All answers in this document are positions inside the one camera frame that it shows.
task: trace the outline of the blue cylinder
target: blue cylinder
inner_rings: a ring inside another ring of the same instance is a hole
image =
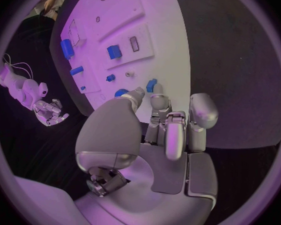
[[[114,96],[115,96],[115,97],[120,97],[120,96],[122,96],[123,94],[126,94],[126,93],[128,93],[128,92],[129,92],[129,91],[126,90],[126,89],[119,89],[119,90],[117,90],[117,91],[115,92]]]
[[[74,56],[74,50],[70,39],[65,39],[60,42],[64,57],[69,60]]]
[[[113,81],[115,79],[116,79],[116,76],[111,74],[111,75],[107,76],[106,81],[111,82],[111,81]]]
[[[74,76],[75,74],[78,74],[78,73],[83,72],[83,66],[79,66],[79,67],[77,67],[77,68],[74,68],[74,69],[72,69],[72,70],[69,71],[69,72],[70,72],[70,74],[71,74],[72,76]]]

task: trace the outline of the robotic arm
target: robotic arm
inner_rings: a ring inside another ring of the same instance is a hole
[[[34,111],[37,119],[45,126],[61,123],[69,116],[67,113],[60,116],[62,104],[58,99],[53,99],[52,103],[42,100],[48,93],[47,84],[41,82],[38,85],[33,79],[16,75],[12,66],[7,63],[0,71],[0,85],[8,88],[10,95],[22,106]]]

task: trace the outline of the blue knob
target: blue knob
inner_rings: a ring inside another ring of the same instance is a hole
[[[83,72],[83,66],[79,66],[79,67],[77,67],[77,68],[72,69],[72,70],[70,71],[70,74],[71,74],[72,76],[74,76],[75,74],[78,74],[78,73],[81,73],[81,72]]]
[[[153,88],[155,86],[155,84],[157,84],[157,79],[152,79],[148,82],[146,89],[148,93],[153,93]]]
[[[107,76],[106,81],[111,82],[111,81],[113,81],[115,79],[116,79],[116,76],[111,74],[111,75]]]
[[[120,58],[122,56],[119,45],[113,45],[107,48],[110,59]]]
[[[119,90],[117,90],[117,91],[115,92],[114,96],[115,96],[115,97],[120,97],[120,96],[122,96],[123,94],[126,94],[126,93],[128,93],[128,92],[129,92],[129,91],[126,90],[126,89],[119,89]]]
[[[69,60],[74,56],[74,50],[70,39],[65,39],[60,42],[64,57]]]

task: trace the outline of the rectangular slot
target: rectangular slot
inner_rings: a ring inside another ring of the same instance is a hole
[[[137,52],[137,51],[140,50],[139,43],[138,43],[138,40],[137,40],[136,36],[133,36],[133,37],[130,38],[130,43],[131,43],[131,47],[132,47],[133,52]]]

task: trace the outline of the cable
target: cable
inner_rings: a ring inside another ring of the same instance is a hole
[[[18,63],[15,63],[15,64],[12,64],[12,59],[11,59],[11,56],[8,54],[8,53],[4,53],[4,55],[7,55],[9,57],[9,62],[5,59],[5,57],[3,56],[3,59],[5,60],[6,63],[8,63],[10,66],[12,66],[13,68],[16,68],[16,69],[22,69],[24,71],[26,71],[26,73],[28,73],[29,75],[29,78],[30,79],[33,79],[33,72],[32,72],[32,69],[31,67],[26,63],[26,62],[18,62]],[[18,67],[18,66],[15,66],[15,65],[19,65],[19,64],[26,64],[30,71],[31,71],[31,75],[30,73],[25,69],[25,68],[22,68],[22,67]]]

